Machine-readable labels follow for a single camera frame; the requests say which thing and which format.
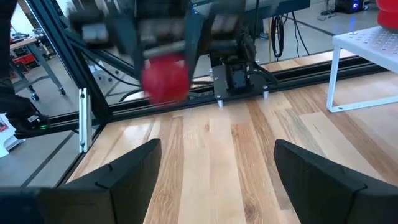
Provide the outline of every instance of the floor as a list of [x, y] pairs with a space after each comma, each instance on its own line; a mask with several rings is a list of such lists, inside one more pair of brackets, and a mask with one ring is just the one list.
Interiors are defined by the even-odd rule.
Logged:
[[[295, 12], [303, 40], [311, 54], [331, 50], [331, 35], [333, 34], [376, 25], [377, 10], [374, 8], [352, 15], [338, 14], [325, 21], [318, 21], [317, 16], [324, 8], [325, 2], [317, 0], [312, 1], [309, 9]], [[280, 60], [297, 57], [294, 23], [290, 19], [285, 24], [285, 35], [285, 50]], [[258, 39], [256, 45], [257, 59], [260, 63], [270, 62], [269, 42]], [[305, 54], [304, 48], [300, 44], [299, 55], [302, 57]], [[60, 79], [67, 95], [60, 95], [57, 87], [49, 79], [39, 81], [33, 85], [40, 96], [40, 101], [34, 102], [36, 107], [43, 114], [50, 116], [77, 111], [78, 89], [73, 80], [70, 79], [58, 58], [51, 59], [49, 65]], [[123, 73], [116, 74], [114, 68], [105, 66], [123, 80], [135, 82], [129, 76]], [[195, 76], [206, 75], [209, 68], [210, 62], [204, 55], [200, 58]], [[42, 67], [38, 67], [31, 70], [27, 77], [30, 80], [35, 80], [42, 75], [45, 75], [45, 72]], [[95, 76], [109, 104], [117, 103], [123, 94], [132, 90], [131, 86], [117, 82], [115, 79], [111, 82], [107, 81], [108, 75], [103, 72], [96, 72]], [[30, 93], [26, 89], [21, 90], [18, 94], [30, 97]], [[0, 186], [44, 185], [52, 187], [58, 183], [62, 174], [77, 156], [78, 135], [72, 131], [27, 139], [26, 142], [12, 150], [8, 156], [0, 158], [0, 179], [2, 180]]]
[[[295, 65], [293, 60], [284, 66]], [[328, 85], [175, 111], [105, 127], [70, 180], [152, 139], [162, 162], [144, 223], [300, 223], [277, 174], [274, 142], [398, 185], [398, 105], [332, 114]], [[335, 103], [398, 94], [391, 72], [343, 80]]]

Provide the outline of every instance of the white shelf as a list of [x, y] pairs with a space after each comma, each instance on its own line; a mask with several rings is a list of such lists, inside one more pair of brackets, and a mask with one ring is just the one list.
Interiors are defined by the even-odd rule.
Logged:
[[328, 99], [326, 103], [326, 107], [330, 112], [335, 113], [398, 103], [398, 96], [393, 96], [348, 105], [333, 105], [340, 50], [345, 49], [392, 72], [398, 73], [398, 34], [393, 34], [378, 26], [348, 34], [336, 35], [333, 37], [333, 46], [333, 61], [331, 63]]
[[336, 35], [333, 45], [398, 73], [398, 34], [382, 27]]

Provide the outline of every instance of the aluminum frame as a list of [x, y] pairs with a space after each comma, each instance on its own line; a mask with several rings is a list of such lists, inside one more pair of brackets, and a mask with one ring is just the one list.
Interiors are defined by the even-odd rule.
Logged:
[[87, 89], [79, 90], [79, 152], [88, 152], [91, 147], [91, 98]]
[[[134, 66], [122, 61], [121, 59], [102, 50], [86, 49], [84, 42], [78, 36], [69, 30], [65, 30], [66, 24], [61, 21], [62, 15], [57, 13], [53, 4], [57, 4], [55, 0], [26, 0], [30, 9], [35, 14], [38, 22], [45, 31], [49, 41], [52, 43], [55, 51], [58, 53], [60, 60], [64, 64], [68, 73], [75, 81], [79, 89], [86, 88], [91, 96], [92, 109], [95, 118], [92, 125], [104, 125], [121, 121], [125, 119], [138, 118], [152, 114], [166, 113], [174, 110], [182, 110], [210, 103], [216, 103], [216, 97], [213, 94], [213, 85], [205, 85], [191, 90], [193, 95], [201, 95], [193, 97], [181, 104], [168, 105], [158, 107], [150, 105], [147, 99], [139, 99], [108, 105], [99, 86], [95, 82], [94, 76], [91, 74], [81, 51], [84, 50], [93, 58], [99, 58], [106, 63], [114, 66], [116, 69], [134, 77]], [[273, 72], [273, 75], [280, 81], [277, 86], [270, 86], [269, 92], [289, 90], [292, 88], [300, 88], [308, 85], [324, 83], [330, 77], [331, 62], [322, 62], [313, 65], [307, 65], [299, 68], [281, 70]], [[384, 68], [375, 65], [361, 57], [348, 57], [339, 61], [339, 79], [352, 78], [371, 73], [384, 72]], [[237, 100], [241, 98], [253, 97], [256, 94], [233, 96], [224, 101]], [[62, 114], [50, 117], [51, 125], [44, 130], [32, 130], [30, 133], [16, 133], [16, 137], [31, 138], [44, 134], [58, 133], [79, 127], [79, 113]]]

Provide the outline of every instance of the red object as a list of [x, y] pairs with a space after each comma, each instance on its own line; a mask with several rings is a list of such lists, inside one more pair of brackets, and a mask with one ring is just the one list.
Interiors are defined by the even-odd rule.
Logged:
[[0, 119], [0, 132], [3, 132], [7, 128], [8, 126]]
[[397, 0], [377, 0], [380, 9], [377, 22], [392, 31], [398, 32], [398, 1]]
[[142, 87], [153, 104], [185, 100], [189, 93], [188, 67], [180, 65], [182, 55], [155, 57], [142, 73]]
[[24, 55], [24, 56], [21, 56], [19, 58], [15, 58], [12, 60], [14, 61], [14, 63], [23, 63], [24, 65], [26, 65], [28, 63], [34, 62], [35, 56], [32, 54], [27, 54], [27, 55]]

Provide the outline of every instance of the wooden floor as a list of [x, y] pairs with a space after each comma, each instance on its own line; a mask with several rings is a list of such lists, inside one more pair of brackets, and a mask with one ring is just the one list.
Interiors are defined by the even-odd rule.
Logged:
[[[331, 59], [331, 54], [269, 69]], [[326, 110], [327, 84], [107, 125], [71, 180], [152, 138], [162, 164], [146, 223], [300, 223], [273, 160], [286, 139], [398, 185], [398, 104], [347, 113]], [[398, 95], [398, 76], [380, 73], [338, 82], [335, 102]]]

